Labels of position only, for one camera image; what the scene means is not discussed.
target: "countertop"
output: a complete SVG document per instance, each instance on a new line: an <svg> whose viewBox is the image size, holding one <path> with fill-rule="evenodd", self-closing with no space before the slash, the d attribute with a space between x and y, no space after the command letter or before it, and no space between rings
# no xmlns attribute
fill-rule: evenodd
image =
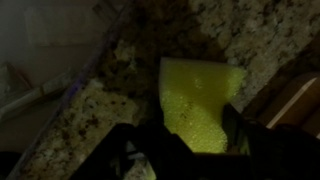
<svg viewBox="0 0 320 180"><path fill-rule="evenodd" d="M68 179L116 123L153 118L163 56L247 70L242 111L318 37L320 0L135 0L9 179Z"/></svg>

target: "yellow sponge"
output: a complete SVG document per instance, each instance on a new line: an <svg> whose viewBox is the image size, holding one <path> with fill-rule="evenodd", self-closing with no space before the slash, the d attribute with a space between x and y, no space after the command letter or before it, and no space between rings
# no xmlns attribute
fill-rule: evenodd
<svg viewBox="0 0 320 180"><path fill-rule="evenodd" d="M244 75L243 69L226 64L163 58L159 90L166 127L193 152L224 152L222 109Z"/></svg>

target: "granite countertop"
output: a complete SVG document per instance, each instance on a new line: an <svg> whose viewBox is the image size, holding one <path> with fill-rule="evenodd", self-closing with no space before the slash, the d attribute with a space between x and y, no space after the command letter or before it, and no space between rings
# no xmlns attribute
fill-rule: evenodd
<svg viewBox="0 0 320 180"><path fill-rule="evenodd" d="M152 119L163 56L245 68L242 111L319 30L319 0L132 1L9 179L68 179L116 123Z"/></svg>

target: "kitchen counter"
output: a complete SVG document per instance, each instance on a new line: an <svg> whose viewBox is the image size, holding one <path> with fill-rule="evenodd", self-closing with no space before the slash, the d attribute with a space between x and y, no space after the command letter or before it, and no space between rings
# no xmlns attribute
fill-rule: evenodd
<svg viewBox="0 0 320 180"><path fill-rule="evenodd" d="M319 0L129 2L10 178L68 179L116 123L152 119L161 57L243 67L242 111L319 30Z"/></svg>

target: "speckled granite surface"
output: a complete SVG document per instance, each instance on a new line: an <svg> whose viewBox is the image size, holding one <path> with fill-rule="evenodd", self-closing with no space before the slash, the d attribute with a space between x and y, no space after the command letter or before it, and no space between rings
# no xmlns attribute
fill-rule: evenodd
<svg viewBox="0 0 320 180"><path fill-rule="evenodd" d="M68 179L116 123L152 118L162 56L247 69L242 111L319 30L320 0L132 1L10 179Z"/></svg>

